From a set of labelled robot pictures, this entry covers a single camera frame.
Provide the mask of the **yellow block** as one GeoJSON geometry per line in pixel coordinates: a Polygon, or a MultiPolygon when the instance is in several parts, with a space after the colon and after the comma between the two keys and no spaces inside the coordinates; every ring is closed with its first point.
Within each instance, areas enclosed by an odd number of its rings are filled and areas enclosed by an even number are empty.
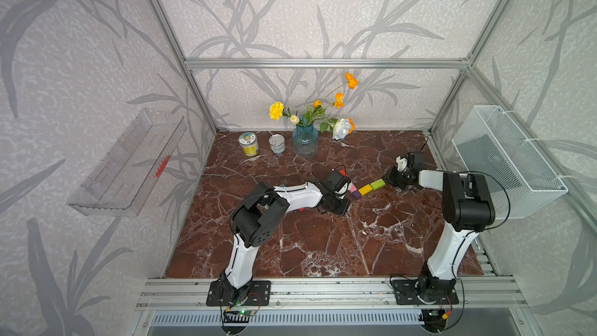
{"type": "Polygon", "coordinates": [[[364,187],[362,187],[362,188],[359,188],[359,194],[360,194],[361,196],[365,196],[365,195],[367,195],[368,193],[370,193],[371,191],[373,191],[373,187],[372,187],[370,184],[367,184],[367,185],[365,185],[364,187]]]}

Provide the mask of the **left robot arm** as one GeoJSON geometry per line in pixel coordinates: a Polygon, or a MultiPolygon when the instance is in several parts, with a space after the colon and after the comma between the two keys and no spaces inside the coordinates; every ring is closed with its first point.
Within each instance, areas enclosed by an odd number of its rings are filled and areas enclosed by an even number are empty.
{"type": "Polygon", "coordinates": [[[259,247],[274,234],[285,215],[305,208],[321,208],[343,216],[350,204],[346,199],[350,186],[350,178],[338,170],[323,180],[290,187],[259,183],[231,215],[233,251],[221,274],[222,292],[236,302],[244,299],[253,281],[259,247]]]}

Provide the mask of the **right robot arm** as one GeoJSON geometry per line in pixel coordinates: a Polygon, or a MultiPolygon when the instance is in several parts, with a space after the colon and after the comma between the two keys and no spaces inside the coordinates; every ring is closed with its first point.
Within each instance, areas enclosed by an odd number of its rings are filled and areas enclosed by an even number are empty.
{"type": "Polygon", "coordinates": [[[391,280],[396,302],[436,304],[458,302],[455,291],[457,272],[469,246],[486,227],[494,223],[495,210],[486,177],[427,170],[424,154],[412,152],[397,157],[396,164],[382,178],[388,185],[431,188],[442,193],[445,221],[434,253],[424,263],[416,279],[391,280]]]}

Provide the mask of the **blue glass vase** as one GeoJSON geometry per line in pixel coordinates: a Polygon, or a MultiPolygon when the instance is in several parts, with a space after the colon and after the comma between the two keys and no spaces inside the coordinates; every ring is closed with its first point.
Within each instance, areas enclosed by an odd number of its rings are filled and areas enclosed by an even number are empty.
{"type": "Polygon", "coordinates": [[[296,126],[292,132],[293,149],[295,155],[302,158],[314,157],[319,150],[319,132],[313,124],[296,126]]]}

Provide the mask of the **yellow orange flower bouquet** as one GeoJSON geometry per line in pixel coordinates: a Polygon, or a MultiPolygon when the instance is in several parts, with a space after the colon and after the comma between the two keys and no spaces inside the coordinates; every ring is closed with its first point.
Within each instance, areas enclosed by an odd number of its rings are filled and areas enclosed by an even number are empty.
{"type": "Polygon", "coordinates": [[[337,110],[340,110],[345,106],[344,94],[342,92],[336,93],[334,101],[329,104],[328,98],[331,95],[332,93],[329,93],[325,98],[315,100],[311,105],[306,107],[304,114],[299,114],[298,112],[293,114],[282,102],[276,102],[270,107],[270,119],[279,121],[281,118],[288,118],[295,127],[313,124],[319,133],[331,132],[332,139],[340,141],[354,132],[355,124],[351,118],[331,118],[329,116],[326,112],[329,107],[335,107],[337,110]]]}

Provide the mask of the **white tin can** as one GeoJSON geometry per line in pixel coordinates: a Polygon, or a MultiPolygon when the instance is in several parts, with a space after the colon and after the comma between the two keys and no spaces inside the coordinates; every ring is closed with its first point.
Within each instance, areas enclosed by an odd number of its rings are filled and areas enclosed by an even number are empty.
{"type": "Polygon", "coordinates": [[[286,149],[285,137],[281,134],[272,135],[269,140],[269,145],[274,154],[282,154],[286,149]]]}

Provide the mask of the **yellow green tin can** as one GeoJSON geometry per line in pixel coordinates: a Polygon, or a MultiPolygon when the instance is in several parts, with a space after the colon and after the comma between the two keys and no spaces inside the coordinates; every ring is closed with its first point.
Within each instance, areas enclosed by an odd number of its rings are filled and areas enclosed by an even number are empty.
{"type": "Polygon", "coordinates": [[[239,144],[245,156],[254,157],[259,154],[257,136],[253,132],[244,132],[239,136],[239,144]]]}

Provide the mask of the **right circuit board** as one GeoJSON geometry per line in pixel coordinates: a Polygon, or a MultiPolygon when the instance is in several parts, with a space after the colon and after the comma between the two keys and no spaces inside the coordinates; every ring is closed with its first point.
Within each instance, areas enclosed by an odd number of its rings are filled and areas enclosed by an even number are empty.
{"type": "Polygon", "coordinates": [[[452,311],[442,309],[422,310],[419,321],[423,322],[424,330],[431,333],[438,333],[446,329],[447,320],[452,311]]]}

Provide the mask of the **circuit board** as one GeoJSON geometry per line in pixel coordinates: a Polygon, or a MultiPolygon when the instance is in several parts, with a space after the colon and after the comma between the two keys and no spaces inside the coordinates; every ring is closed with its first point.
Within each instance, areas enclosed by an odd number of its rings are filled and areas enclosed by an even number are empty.
{"type": "Polygon", "coordinates": [[[258,308],[232,309],[226,308],[223,313],[223,321],[232,324],[248,324],[258,314],[258,308]]]}
{"type": "Polygon", "coordinates": [[[447,320],[452,311],[442,309],[422,310],[419,321],[423,322],[424,330],[431,333],[438,333],[446,329],[447,320]]]}

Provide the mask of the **left circuit board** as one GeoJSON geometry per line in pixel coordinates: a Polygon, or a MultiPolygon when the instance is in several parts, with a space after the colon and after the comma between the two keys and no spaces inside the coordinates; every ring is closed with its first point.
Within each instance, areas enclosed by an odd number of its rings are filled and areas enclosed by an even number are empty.
{"type": "Polygon", "coordinates": [[[248,324],[258,314],[258,308],[232,309],[226,308],[223,313],[223,321],[232,324],[248,324]]]}

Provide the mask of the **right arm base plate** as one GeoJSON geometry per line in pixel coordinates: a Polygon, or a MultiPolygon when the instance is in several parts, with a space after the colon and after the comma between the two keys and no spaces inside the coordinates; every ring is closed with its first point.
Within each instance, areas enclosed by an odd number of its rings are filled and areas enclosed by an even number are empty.
{"type": "Polygon", "coordinates": [[[450,306],[460,303],[454,284],[439,288],[421,284],[418,279],[399,278],[390,280],[397,305],[450,306]]]}

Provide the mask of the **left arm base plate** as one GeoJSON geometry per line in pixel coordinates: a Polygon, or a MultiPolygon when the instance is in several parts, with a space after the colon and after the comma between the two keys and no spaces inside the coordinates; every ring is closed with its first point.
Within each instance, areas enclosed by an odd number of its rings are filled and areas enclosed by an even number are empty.
{"type": "Polygon", "coordinates": [[[211,283],[207,306],[267,306],[271,295],[271,281],[249,281],[236,289],[226,279],[211,283]]]}

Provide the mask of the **clear plastic wall shelf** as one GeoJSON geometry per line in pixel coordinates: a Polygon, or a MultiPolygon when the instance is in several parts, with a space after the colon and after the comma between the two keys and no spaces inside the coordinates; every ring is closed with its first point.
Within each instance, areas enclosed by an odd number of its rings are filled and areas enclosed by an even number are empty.
{"type": "Polygon", "coordinates": [[[186,130],[181,114],[142,109],[67,205],[84,216],[138,216],[186,130]]]}

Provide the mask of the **aluminium frame post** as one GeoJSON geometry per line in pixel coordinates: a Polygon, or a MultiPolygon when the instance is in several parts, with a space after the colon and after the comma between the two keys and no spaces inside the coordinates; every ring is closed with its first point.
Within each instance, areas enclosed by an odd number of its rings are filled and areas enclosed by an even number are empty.
{"type": "Polygon", "coordinates": [[[210,127],[211,131],[215,135],[217,135],[219,130],[216,127],[215,120],[211,116],[211,113],[205,103],[205,100],[200,92],[199,87],[197,86],[197,83],[196,83],[194,77],[191,75],[190,70],[187,68],[187,66],[185,64],[185,57],[183,56],[183,52],[180,49],[180,45],[177,42],[177,39],[172,30],[172,27],[169,24],[169,20],[167,19],[166,13],[160,4],[160,0],[148,0],[148,1],[149,1],[149,6],[150,6],[152,12],[154,13],[154,16],[158,22],[158,25],[160,25],[160,29],[163,32],[164,37],[166,38],[166,42],[168,43],[169,48],[171,49],[171,51],[174,55],[175,64],[181,71],[183,79],[185,80],[188,87],[190,88],[195,101],[197,102],[203,115],[205,116],[205,119],[208,122],[208,126],[210,127]]]}

